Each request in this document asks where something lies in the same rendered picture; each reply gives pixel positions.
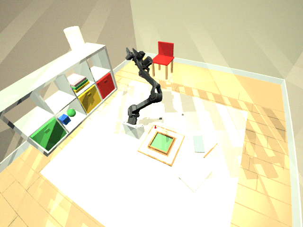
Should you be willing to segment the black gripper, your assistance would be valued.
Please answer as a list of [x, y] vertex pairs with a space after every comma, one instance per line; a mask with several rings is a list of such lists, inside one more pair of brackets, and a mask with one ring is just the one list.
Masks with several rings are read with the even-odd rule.
[[126, 60], [133, 59], [133, 61], [135, 62], [135, 65], [138, 65], [140, 62], [143, 61], [141, 59], [136, 58], [137, 54], [138, 54], [138, 52], [134, 48], [133, 48], [133, 52], [131, 52], [128, 48], [126, 48]]

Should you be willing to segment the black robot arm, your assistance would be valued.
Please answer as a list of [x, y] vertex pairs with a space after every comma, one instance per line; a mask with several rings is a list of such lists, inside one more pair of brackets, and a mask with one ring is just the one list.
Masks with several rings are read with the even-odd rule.
[[[143, 51], [139, 51], [136, 58], [142, 60], [144, 56], [145, 53]], [[137, 117], [140, 116], [139, 111], [141, 109], [149, 106], [152, 103], [158, 103], [162, 101], [162, 90], [160, 88], [160, 84], [155, 81], [149, 74], [150, 68], [148, 67], [152, 64], [152, 62], [153, 59], [148, 56], [137, 65], [137, 68], [139, 69], [138, 76], [146, 79], [152, 85], [152, 89], [149, 98], [137, 105], [132, 104], [130, 107], [128, 107], [127, 115], [129, 117], [128, 121], [126, 122], [128, 124], [135, 125], [137, 123]], [[158, 93], [155, 93], [155, 89], [157, 89]]]

